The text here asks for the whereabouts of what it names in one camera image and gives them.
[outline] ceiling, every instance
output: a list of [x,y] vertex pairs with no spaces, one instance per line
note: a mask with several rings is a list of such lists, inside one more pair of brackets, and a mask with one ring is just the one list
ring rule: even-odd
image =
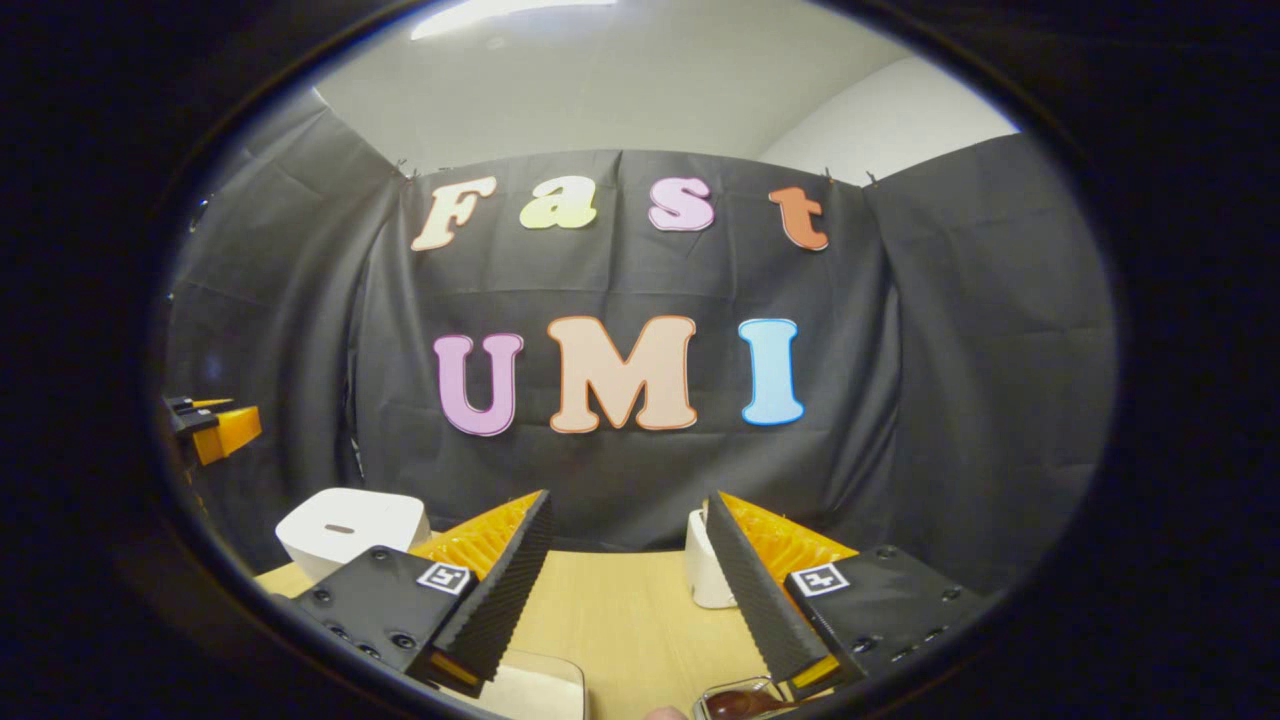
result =
[[911,53],[799,0],[618,0],[367,41],[316,90],[402,170],[623,147],[755,159]]

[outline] white box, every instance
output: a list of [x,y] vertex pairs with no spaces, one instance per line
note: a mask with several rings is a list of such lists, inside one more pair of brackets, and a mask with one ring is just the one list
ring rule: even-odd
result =
[[416,497],[329,488],[285,515],[275,537],[307,578],[320,582],[375,544],[407,551],[431,537],[431,525]]
[[694,593],[694,602],[700,607],[737,606],[719,561],[716,560],[712,541],[707,539],[707,515],[703,510],[689,514],[689,530],[685,533],[685,578]]

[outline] black fabric backdrop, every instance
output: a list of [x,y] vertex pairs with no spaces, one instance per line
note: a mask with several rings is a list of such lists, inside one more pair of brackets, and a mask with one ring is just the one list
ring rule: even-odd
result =
[[[535,488],[557,546],[676,547],[716,489],[854,547],[895,542],[979,591],[1052,542],[1106,432],[1115,337],[1101,259],[1023,136],[858,188],[704,155],[580,151],[412,181],[314,95],[244,140],[210,183],[175,269],[166,392],[257,404],[264,434],[193,474],[210,521],[256,570],[274,527],[325,487],[426,501],[444,529]],[[448,246],[410,250],[440,184],[493,174]],[[559,176],[595,181],[596,219],[531,231],[518,213]],[[716,222],[653,228],[649,188],[699,177]],[[803,187],[831,245],[795,246],[768,192]],[[599,318],[623,355],[655,315],[698,324],[695,425],[628,420],[559,434],[556,318]],[[755,427],[737,325],[787,318],[800,420]],[[467,334],[467,393],[489,404],[492,333],[518,333],[516,420],[484,438],[444,419],[431,343]],[[593,410],[599,413],[594,405]]]

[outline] table surface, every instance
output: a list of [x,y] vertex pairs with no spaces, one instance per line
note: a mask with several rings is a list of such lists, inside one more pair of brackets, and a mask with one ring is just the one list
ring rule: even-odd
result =
[[[288,597],[312,585],[293,564],[257,580]],[[508,647],[581,667],[591,720],[687,715],[708,688],[768,674],[740,610],[694,603],[684,551],[550,551]]]

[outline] ceiling light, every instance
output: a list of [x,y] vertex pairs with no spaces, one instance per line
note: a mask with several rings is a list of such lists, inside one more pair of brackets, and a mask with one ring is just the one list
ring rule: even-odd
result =
[[424,37],[433,37],[486,18],[497,18],[521,10],[568,8],[575,5],[613,5],[614,3],[617,0],[466,0],[420,22],[408,38],[421,40]]

